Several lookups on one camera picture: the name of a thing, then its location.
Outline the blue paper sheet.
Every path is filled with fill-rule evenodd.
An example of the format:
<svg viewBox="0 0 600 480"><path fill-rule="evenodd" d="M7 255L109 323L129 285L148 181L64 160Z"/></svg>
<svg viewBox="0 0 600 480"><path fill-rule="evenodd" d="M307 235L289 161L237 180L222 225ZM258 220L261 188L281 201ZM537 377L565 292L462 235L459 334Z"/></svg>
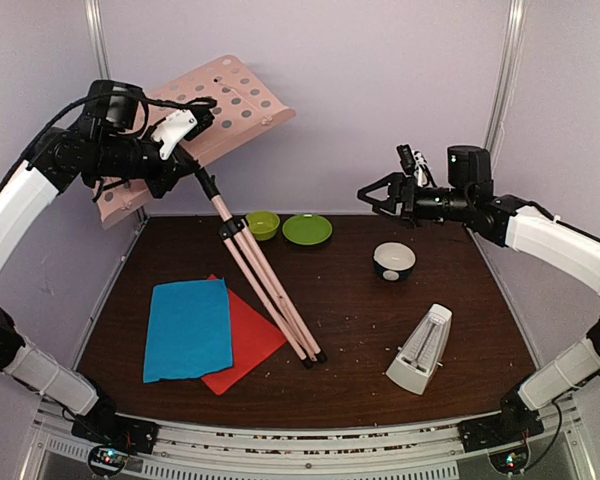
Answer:
<svg viewBox="0 0 600 480"><path fill-rule="evenodd" d="M234 364L229 294L222 280L153 288L143 381L198 379Z"/></svg>

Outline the pink music stand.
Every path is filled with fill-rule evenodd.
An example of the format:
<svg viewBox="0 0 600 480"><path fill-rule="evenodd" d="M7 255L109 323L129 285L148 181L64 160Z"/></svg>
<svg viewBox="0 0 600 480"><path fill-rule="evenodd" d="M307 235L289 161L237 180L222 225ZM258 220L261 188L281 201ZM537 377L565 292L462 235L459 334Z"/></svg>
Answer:
<svg viewBox="0 0 600 480"><path fill-rule="evenodd" d="M131 84L113 80L91 84L91 99L83 112L92 133L104 143L96 162L96 179L112 188L130 182L133 191L152 197L147 181L158 177L165 162L160 159L159 144L150 138L154 125L177 110L212 111L213 125L191 141L182 140L175 149L190 154L188 176L196 178L220 217L224 246L294 353L307 368L325 362L324 350L266 259L247 220L230 211L207 170L212 162L293 118L294 111L232 55L168 83L166 92L167 98L152 99Z"/></svg>

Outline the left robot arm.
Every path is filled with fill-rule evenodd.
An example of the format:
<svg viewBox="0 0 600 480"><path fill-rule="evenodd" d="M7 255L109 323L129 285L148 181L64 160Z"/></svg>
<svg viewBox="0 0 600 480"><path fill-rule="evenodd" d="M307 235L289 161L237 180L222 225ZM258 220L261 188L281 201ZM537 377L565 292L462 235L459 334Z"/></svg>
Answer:
<svg viewBox="0 0 600 480"><path fill-rule="evenodd" d="M34 136L0 183L0 274L37 217L76 180L100 198L131 180L161 198L197 164L181 146L214 121L212 97L152 99L135 85L96 80ZM53 401L72 433L126 453L153 449L154 423L133 424L101 388L58 363L16 329L0 306L0 373Z"/></svg>

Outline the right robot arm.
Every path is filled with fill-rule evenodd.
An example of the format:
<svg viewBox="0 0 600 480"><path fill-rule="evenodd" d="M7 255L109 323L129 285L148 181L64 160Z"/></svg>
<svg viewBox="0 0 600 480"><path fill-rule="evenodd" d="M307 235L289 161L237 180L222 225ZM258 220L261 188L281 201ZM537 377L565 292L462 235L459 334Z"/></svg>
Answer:
<svg viewBox="0 0 600 480"><path fill-rule="evenodd" d="M551 214L538 203L493 192L491 158L479 146L447 149L448 187L438 186L409 145L397 148L401 169L358 190L373 212L409 222L454 221L499 247L531 255L572 276L600 297L600 239ZM467 452L539 434L541 408L600 376L600 317L584 338L513 387L495 415L463 421Z"/></svg>

